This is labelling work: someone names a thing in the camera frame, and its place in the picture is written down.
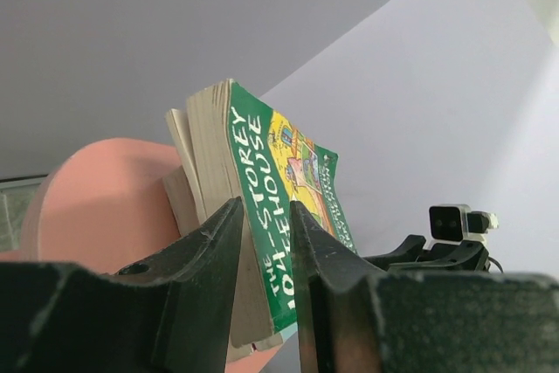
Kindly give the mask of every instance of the cable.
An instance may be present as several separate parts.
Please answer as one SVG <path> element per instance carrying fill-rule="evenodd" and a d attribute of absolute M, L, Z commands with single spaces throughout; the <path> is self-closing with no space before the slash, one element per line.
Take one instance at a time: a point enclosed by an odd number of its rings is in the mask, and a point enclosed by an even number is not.
<path fill-rule="evenodd" d="M 495 264 L 495 266 L 496 266 L 497 268 L 499 268 L 499 271 L 501 271 L 502 273 L 505 273 L 505 272 L 503 271 L 503 267 L 501 266 L 500 262 L 499 262 L 497 259 L 491 258 L 491 257 L 489 257 L 488 259 L 489 259 L 489 261 L 490 261 L 492 264 Z"/>

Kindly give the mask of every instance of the green book cover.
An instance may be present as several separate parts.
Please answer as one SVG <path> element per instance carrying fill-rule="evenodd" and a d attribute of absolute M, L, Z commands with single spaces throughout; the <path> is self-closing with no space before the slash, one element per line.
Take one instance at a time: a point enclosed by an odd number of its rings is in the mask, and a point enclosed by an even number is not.
<path fill-rule="evenodd" d="M 289 202 L 301 201 L 326 231 L 355 251 L 334 190 L 338 155 L 306 138 L 236 82 L 227 128 L 274 330 L 280 332 L 297 321 Z"/>

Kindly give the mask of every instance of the book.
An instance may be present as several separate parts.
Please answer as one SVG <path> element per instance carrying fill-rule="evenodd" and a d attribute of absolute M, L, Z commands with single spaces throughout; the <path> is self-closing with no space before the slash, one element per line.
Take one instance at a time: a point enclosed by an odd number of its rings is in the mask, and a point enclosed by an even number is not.
<path fill-rule="evenodd" d="M 231 357 L 278 345 L 297 320 L 289 202 L 301 201 L 355 251 L 335 194 L 338 156 L 232 79 L 190 96 L 184 110 L 167 112 L 166 121 L 183 164 L 163 180 L 181 234 L 229 198 L 243 198 L 230 335 L 230 352 L 237 355 Z"/>

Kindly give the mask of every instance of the orange surface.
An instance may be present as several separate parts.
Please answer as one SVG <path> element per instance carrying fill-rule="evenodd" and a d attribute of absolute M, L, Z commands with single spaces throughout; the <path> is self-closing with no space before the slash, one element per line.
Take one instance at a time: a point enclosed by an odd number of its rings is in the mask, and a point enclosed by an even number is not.
<path fill-rule="evenodd" d="M 181 164 L 175 148 L 131 139 L 84 147 L 39 187 L 19 252 L 0 259 L 77 261 L 97 273 L 120 268 L 179 238 L 161 178 Z M 227 365 L 259 372 L 278 349 Z"/>

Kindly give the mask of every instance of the yellow illustration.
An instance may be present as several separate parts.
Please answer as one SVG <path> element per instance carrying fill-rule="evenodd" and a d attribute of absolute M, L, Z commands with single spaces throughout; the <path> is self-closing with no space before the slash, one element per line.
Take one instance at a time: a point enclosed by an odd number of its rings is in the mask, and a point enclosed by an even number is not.
<path fill-rule="evenodd" d="M 314 218 L 335 235 L 321 194 L 314 144 L 281 114 L 273 112 L 268 146 L 290 200 L 301 201 Z"/>

